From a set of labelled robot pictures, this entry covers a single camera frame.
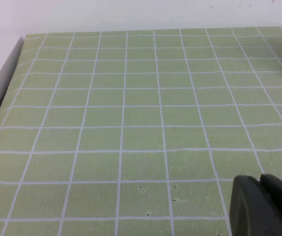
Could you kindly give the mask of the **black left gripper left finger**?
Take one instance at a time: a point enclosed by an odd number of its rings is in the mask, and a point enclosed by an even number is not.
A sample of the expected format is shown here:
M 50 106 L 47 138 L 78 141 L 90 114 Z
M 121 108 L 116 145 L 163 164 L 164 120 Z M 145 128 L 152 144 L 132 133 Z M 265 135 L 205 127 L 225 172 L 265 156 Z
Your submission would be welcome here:
M 259 181 L 241 175 L 233 180 L 229 219 L 234 236 L 282 236 L 282 220 Z

